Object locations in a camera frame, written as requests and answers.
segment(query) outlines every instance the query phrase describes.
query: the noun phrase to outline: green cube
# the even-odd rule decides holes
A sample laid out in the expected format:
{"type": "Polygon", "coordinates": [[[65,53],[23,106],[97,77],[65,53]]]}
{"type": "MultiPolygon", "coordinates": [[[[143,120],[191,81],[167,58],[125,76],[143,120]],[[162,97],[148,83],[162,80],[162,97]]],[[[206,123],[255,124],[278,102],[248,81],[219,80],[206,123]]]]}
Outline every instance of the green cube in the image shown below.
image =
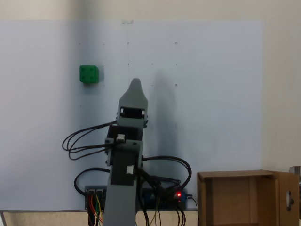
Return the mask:
{"type": "Polygon", "coordinates": [[[79,80],[82,83],[98,83],[98,67],[95,65],[81,65],[79,67],[79,80]]]}

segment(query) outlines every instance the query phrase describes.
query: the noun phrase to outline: robotic arm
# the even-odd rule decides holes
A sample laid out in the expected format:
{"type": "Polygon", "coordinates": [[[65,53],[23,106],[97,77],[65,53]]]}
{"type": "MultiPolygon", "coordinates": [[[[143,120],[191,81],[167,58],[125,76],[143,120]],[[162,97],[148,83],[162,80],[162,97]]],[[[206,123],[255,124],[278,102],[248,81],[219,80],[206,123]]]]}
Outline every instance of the robotic arm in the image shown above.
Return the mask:
{"type": "Polygon", "coordinates": [[[143,128],[147,123],[148,101],[139,79],[133,79],[120,98],[117,126],[109,127],[106,143],[118,143],[107,151],[111,167],[103,226],[134,226],[137,201],[137,168],[142,161],[143,128]]]}

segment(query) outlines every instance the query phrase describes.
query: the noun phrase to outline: cardboard box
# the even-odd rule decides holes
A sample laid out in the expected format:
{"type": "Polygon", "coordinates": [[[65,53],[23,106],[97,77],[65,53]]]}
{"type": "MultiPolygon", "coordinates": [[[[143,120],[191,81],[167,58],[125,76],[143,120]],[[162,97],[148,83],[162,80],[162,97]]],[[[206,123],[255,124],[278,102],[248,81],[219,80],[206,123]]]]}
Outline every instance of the cardboard box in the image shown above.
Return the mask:
{"type": "Polygon", "coordinates": [[[299,177],[264,170],[200,172],[198,207],[199,226],[298,226],[299,177]]]}

